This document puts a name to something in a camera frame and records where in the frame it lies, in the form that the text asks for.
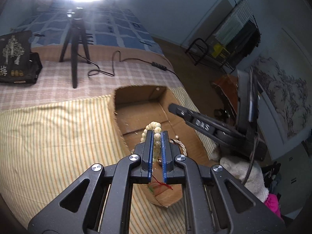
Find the black cable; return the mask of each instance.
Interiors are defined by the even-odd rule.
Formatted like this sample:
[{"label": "black cable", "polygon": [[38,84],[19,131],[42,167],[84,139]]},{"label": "black cable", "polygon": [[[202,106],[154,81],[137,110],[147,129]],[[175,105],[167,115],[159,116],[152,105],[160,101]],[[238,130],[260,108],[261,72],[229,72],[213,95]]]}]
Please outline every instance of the black cable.
[{"label": "black cable", "polygon": [[169,69],[167,69],[167,71],[169,71],[169,72],[171,72],[172,74],[174,74],[174,75],[179,79],[179,81],[181,81],[180,78],[177,76],[176,73],[174,73],[173,71],[171,71],[171,70],[169,70]]},{"label": "black cable", "polygon": [[256,149],[257,149],[257,147],[258,147],[258,143],[259,143],[259,134],[256,133],[256,134],[255,134],[255,140],[254,140],[254,148],[253,148],[253,150],[252,150],[252,155],[251,155],[251,158],[250,158],[249,167],[248,167],[246,176],[245,176],[245,178],[244,178],[244,180],[243,180],[243,182],[242,182],[243,186],[246,184],[246,182],[247,182],[247,180],[248,180],[248,178],[249,178],[249,175],[250,175],[250,173],[251,173],[251,171],[252,171],[252,166],[253,166],[254,161],[255,161],[255,151],[256,151]]},{"label": "black cable", "polygon": [[97,65],[96,63],[94,63],[93,61],[90,61],[88,60],[86,57],[78,54],[79,57],[87,60],[88,62],[91,62],[92,64],[94,64],[98,69],[92,69],[88,72],[88,76],[93,76],[93,75],[98,75],[99,73],[102,73],[102,74],[105,74],[105,75],[108,75],[108,76],[111,76],[111,77],[114,77],[115,76],[115,69],[114,69],[114,64],[112,63],[112,71],[113,73],[109,73],[109,72],[106,72],[106,71],[103,71],[103,70],[100,70],[99,68],[99,65]]},{"label": "black cable", "polygon": [[157,67],[157,68],[159,68],[159,69],[161,69],[161,70],[163,70],[163,71],[169,71],[169,72],[171,72],[171,73],[174,74],[174,75],[179,79],[179,81],[180,81],[180,78],[177,76],[176,73],[174,73],[173,71],[167,69],[167,67],[165,67],[165,66],[163,66],[163,65],[160,65],[160,64],[157,64],[157,63],[155,63],[155,62],[149,62],[149,61],[145,61],[145,60],[142,60],[142,59],[139,59],[139,58],[125,58],[125,59],[122,60],[122,59],[121,59],[121,52],[120,52],[119,50],[113,52],[113,55],[112,55],[112,71],[113,71],[113,73],[109,73],[109,72],[100,70],[99,65],[97,65],[96,63],[94,63],[94,62],[88,60],[86,57],[84,57],[84,56],[82,56],[82,55],[80,55],[80,54],[78,54],[78,56],[81,57],[81,58],[83,58],[83,59],[85,59],[85,60],[87,60],[88,62],[91,62],[92,64],[94,64],[94,65],[98,68],[98,69],[92,69],[92,70],[90,70],[90,71],[88,72],[88,76],[98,75],[99,73],[102,73],[102,74],[105,74],[105,75],[108,75],[108,76],[112,76],[112,77],[113,77],[113,76],[115,76],[114,58],[115,58],[115,56],[116,56],[117,53],[119,53],[119,59],[118,59],[119,62],[125,62],[125,61],[128,61],[128,60],[139,60],[139,61],[142,61],[142,62],[146,62],[146,63],[148,63],[148,64],[151,64],[153,67]]}]

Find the beads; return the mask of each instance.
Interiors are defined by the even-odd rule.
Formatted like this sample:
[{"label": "beads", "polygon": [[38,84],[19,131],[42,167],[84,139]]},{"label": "beads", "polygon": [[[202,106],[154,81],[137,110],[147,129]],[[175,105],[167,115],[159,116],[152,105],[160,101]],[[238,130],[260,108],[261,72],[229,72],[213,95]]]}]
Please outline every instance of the beads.
[{"label": "beads", "polygon": [[154,146],[160,148],[160,146],[161,146],[160,141],[155,141],[155,142],[154,142]]},{"label": "beads", "polygon": [[141,142],[145,142],[146,140],[146,135],[147,135],[147,131],[148,130],[154,130],[155,134],[154,134],[154,153],[153,153],[153,161],[157,162],[158,159],[160,158],[160,147],[161,147],[161,143],[160,143],[160,133],[162,131],[161,129],[161,124],[159,122],[153,121],[150,124],[148,124],[143,133],[142,133],[142,137],[141,137]]},{"label": "beads", "polygon": [[154,132],[155,133],[160,133],[161,132],[161,128],[160,127],[155,127]]}]

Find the black bag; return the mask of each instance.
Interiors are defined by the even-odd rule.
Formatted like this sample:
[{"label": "black bag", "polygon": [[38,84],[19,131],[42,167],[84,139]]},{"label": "black bag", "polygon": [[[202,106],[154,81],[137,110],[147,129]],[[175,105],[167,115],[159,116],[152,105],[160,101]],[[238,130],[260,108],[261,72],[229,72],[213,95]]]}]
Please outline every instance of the black bag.
[{"label": "black bag", "polygon": [[42,69],[38,53],[31,53],[31,31],[0,36],[0,83],[36,83]]}]

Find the cardboard flap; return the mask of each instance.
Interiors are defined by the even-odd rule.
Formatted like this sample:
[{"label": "cardboard flap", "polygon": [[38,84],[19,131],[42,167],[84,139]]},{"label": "cardboard flap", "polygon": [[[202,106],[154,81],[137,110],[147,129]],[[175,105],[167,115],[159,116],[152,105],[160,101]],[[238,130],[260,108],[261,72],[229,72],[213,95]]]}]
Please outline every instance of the cardboard flap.
[{"label": "cardboard flap", "polygon": [[[121,134],[120,128],[118,127],[117,117],[115,113],[114,99],[112,96],[110,96],[107,106],[108,106],[110,118],[113,121],[111,123],[111,127],[116,131],[116,134]],[[123,148],[123,152],[125,156],[128,155],[129,154],[128,145],[126,144],[126,142],[121,136],[118,136],[117,138],[119,140],[120,146]]]},{"label": "cardboard flap", "polygon": [[152,121],[163,123],[168,120],[162,106],[156,100],[116,105],[116,111],[118,126],[123,135],[144,130]]},{"label": "cardboard flap", "polygon": [[166,87],[155,85],[119,88],[115,91],[115,105],[157,99],[166,89]]}]

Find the cardboard box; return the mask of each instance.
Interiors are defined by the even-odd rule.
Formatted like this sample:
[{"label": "cardboard box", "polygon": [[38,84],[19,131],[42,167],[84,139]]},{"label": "cardboard box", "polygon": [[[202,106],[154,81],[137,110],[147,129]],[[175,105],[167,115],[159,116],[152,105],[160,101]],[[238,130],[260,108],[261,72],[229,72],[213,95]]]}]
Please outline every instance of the cardboard box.
[{"label": "cardboard box", "polygon": [[[211,166],[212,163],[208,159],[204,146],[194,130],[186,125],[183,119],[168,111],[168,105],[171,103],[179,105],[172,91],[163,86],[129,86],[115,91],[112,113],[115,114],[117,129],[123,139],[125,155],[130,154],[135,145],[140,143],[145,127],[152,121],[156,121],[161,123],[163,131],[168,131],[169,138],[179,136],[190,158],[198,164]],[[161,178],[160,166],[154,166],[153,171],[157,179]],[[141,185],[150,202],[166,207],[182,198],[181,186],[171,187],[172,189],[164,189],[154,196],[147,185]]]}]

